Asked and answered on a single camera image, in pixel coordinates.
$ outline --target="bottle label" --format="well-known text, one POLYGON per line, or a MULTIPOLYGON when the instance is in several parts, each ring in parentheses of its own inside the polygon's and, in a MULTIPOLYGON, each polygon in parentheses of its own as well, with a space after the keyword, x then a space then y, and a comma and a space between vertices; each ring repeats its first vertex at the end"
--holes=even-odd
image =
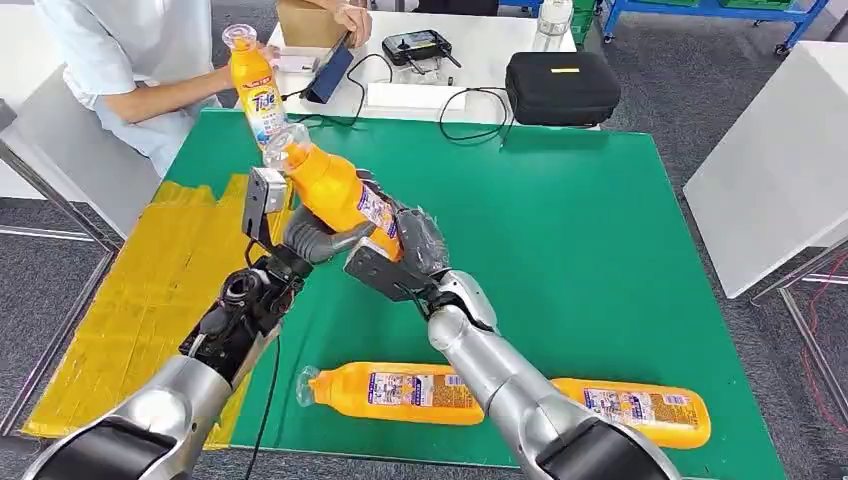
POLYGON ((383 229, 389 238, 397 236, 397 225, 395 224, 392 206, 372 192, 366 185, 362 186, 362 195, 359 197, 359 204, 356 208, 365 215, 365 218, 377 225, 377 228, 383 229))
POLYGON ((472 408, 474 397, 458 375, 372 373, 368 382, 368 403, 472 408))
POLYGON ((275 134, 282 130, 286 121, 285 111, 271 77, 243 85, 244 106, 250 129, 256 143, 265 146, 275 134))
POLYGON ((685 395, 586 388, 583 398, 586 407, 598 415, 631 427, 698 428, 695 406, 685 395))

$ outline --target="black cable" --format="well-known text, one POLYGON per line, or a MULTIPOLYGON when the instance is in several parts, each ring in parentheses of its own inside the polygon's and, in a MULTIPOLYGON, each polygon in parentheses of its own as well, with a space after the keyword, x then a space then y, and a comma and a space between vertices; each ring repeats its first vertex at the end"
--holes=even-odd
POLYGON ((296 92, 287 93, 287 94, 285 94, 285 95, 283 95, 283 96, 282 96, 282 99, 281 99, 281 100, 282 100, 283 102, 285 102, 285 101, 286 101, 286 100, 288 100, 290 97, 293 97, 293 96, 295 96, 295 95, 299 95, 299 94, 301 94, 301 93, 303 93, 303 92, 305 92, 305 91, 307 91, 307 90, 309 90, 309 86, 306 86, 305 88, 301 88, 300 90, 298 90, 298 91, 296 91, 296 92))
POLYGON ((312 119, 312 118, 320 118, 321 119, 320 124, 309 125, 309 128, 321 127, 321 126, 323 126, 324 121, 334 123, 334 124, 336 124, 340 127, 353 128, 354 124, 356 124, 356 121, 359 120, 359 115, 362 113, 362 107, 365 105, 365 85, 362 85, 361 83, 359 83, 359 81, 354 80, 353 77, 351 77, 350 75, 353 73, 354 70, 356 70, 357 68, 359 68, 360 65, 362 65, 362 62, 364 62, 365 60, 368 60, 369 58, 372 58, 372 57, 379 58, 380 60, 382 60, 386 64, 386 67, 389 68, 389 83, 392 83, 392 80, 394 80, 394 71, 392 70, 392 65, 389 63, 389 61, 386 59, 386 57, 380 55, 379 53, 371 53, 371 54, 365 55, 364 57, 359 59, 359 61, 356 62, 352 67, 350 67, 350 70, 347 71, 347 75, 345 75, 345 76, 347 77, 348 80, 353 82, 354 85, 359 87, 359 89, 362 91, 362 96, 359 97, 359 107, 356 109, 356 115, 353 116, 353 119, 350 122, 343 122, 343 121, 340 121, 340 120, 336 120, 333 117, 321 115, 320 113, 311 113, 309 115, 306 115, 304 117, 299 118, 297 120, 297 122, 295 122, 295 123, 303 123, 305 120, 309 120, 309 119, 312 119))
POLYGON ((250 457, 250 463, 247 465, 247 472, 244 474, 244 480, 250 478, 253 472, 253 464, 256 463, 256 454, 259 453, 259 444, 262 442, 262 434, 265 433, 265 424, 268 422, 268 412, 271 411, 271 400, 274 398, 274 389, 277 386, 277 371, 280 368, 280 337, 277 336, 277 355, 274 357, 274 373, 271 377, 271 387, 268 389, 268 400, 265 401, 265 413, 262 415, 262 423, 259 425, 259 435, 256 437, 256 444, 253 445, 253 455, 250 457))
POLYGON ((247 264, 247 268, 253 268, 253 262, 250 260, 250 250, 254 245, 256 245, 256 240, 251 238, 250 241, 247 242, 247 248, 244 249, 244 263, 247 264))
POLYGON ((410 290, 409 287, 402 283, 396 283, 395 285, 401 290, 403 290, 404 293, 406 293, 406 296, 409 297, 410 300, 412 300, 412 303, 415 304, 415 308, 418 309, 418 313, 421 314, 421 317, 424 319, 424 321, 429 321, 430 317, 427 315, 427 312, 424 311, 424 307, 421 306, 421 301, 418 299, 418 296, 415 295, 415 292, 410 290))
MULTIPOLYGON (((503 131, 504 127, 506 127, 506 133, 504 134, 503 140, 501 140, 501 143, 506 142, 506 137, 507 137, 507 135, 509 135, 509 132, 512 130, 512 126, 515 124, 515 114, 512 115, 512 118, 509 121, 509 125, 507 125, 506 119, 509 116, 509 108, 507 108, 506 102, 504 101, 503 97, 501 97, 500 95, 495 93, 495 91, 506 92, 507 90, 503 87, 469 87, 469 88, 462 89, 462 90, 454 93, 453 95, 451 95, 450 98, 448 98, 448 101, 445 102, 445 105, 442 107, 442 111, 439 114, 439 130, 442 132, 442 135, 452 142, 464 142, 464 141, 467 141, 467 140, 483 139, 482 141, 480 141, 478 143, 484 143, 484 142, 491 140, 492 138, 495 138, 501 131, 503 131), (485 132, 480 132, 480 133, 475 133, 473 135, 466 135, 464 137, 455 137, 455 136, 449 134, 445 130, 445 124, 444 124, 445 112, 447 112, 448 105, 450 105, 450 102, 452 102, 454 98, 456 98, 460 95, 463 95, 465 93, 469 93, 469 92, 487 93, 487 94, 492 95, 495 98, 497 98, 498 101, 501 102, 501 107, 503 107, 504 117, 503 117, 503 120, 501 121, 500 125, 496 126, 495 128, 493 128, 491 130, 487 130, 485 132)), ((472 142, 472 143, 469 143, 469 144, 466 144, 466 145, 476 145, 476 144, 477 143, 472 142)))

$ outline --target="plastic bottle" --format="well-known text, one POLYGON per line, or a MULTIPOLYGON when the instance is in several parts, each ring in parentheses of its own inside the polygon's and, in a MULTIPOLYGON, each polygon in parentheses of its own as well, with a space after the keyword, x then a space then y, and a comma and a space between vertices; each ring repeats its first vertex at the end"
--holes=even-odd
POLYGON ((574 5, 571 0, 545 0, 539 10, 534 52, 558 52, 571 28, 574 5))
POLYGON ((263 150, 286 123, 286 112, 273 70, 259 51, 256 30, 250 25, 230 25, 221 36, 230 47, 233 85, 238 91, 253 138, 263 150))
MULTIPOLYGON (((604 418, 639 430, 661 447, 697 448, 710 438, 710 417, 695 392, 638 383, 557 378, 562 393, 604 418)), ((298 378, 301 405, 329 405, 351 417, 474 425, 483 411, 449 365, 354 362, 298 378)))
POLYGON ((285 125, 268 143, 263 161, 282 170, 301 202, 330 228, 342 232, 371 221, 377 225, 370 236, 377 249, 393 262, 400 260, 392 206, 362 183, 352 163, 314 145, 305 126, 285 125))

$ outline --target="green table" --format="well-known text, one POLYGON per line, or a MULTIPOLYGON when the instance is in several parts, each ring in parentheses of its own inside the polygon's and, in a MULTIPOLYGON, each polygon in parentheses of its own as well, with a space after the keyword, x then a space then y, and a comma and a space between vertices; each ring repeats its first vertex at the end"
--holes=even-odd
MULTIPOLYGON (((453 125, 457 135, 479 126, 453 125)), ((515 127, 505 147, 447 142, 433 123, 362 119, 313 140, 374 172, 437 220, 456 268, 472 273, 504 336, 549 378, 690 388, 713 433, 669 450, 684 475, 783 477, 662 162, 643 134, 515 127)), ((211 185, 259 162, 242 114, 204 112, 166 179, 211 185)), ((351 361, 446 363, 409 303, 393 304, 340 268, 309 278, 285 319, 279 380, 262 446, 415 461, 513 466, 488 421, 418 425, 301 407, 298 374, 351 361)), ((274 355, 256 368, 232 443, 252 446, 274 355)))

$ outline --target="yellow mat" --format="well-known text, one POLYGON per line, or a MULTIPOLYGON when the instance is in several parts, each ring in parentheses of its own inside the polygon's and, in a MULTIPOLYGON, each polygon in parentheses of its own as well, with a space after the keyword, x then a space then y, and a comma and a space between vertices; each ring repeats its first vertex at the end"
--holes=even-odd
MULTIPOLYGON (((165 182, 141 215, 23 432, 64 436, 113 408, 174 355, 221 283, 244 267, 247 177, 234 175, 217 202, 208 187, 165 182)), ((271 218, 280 238, 285 218, 271 218)), ((261 254, 260 248, 254 249, 261 254)), ((246 379, 206 448, 229 445, 246 379)))

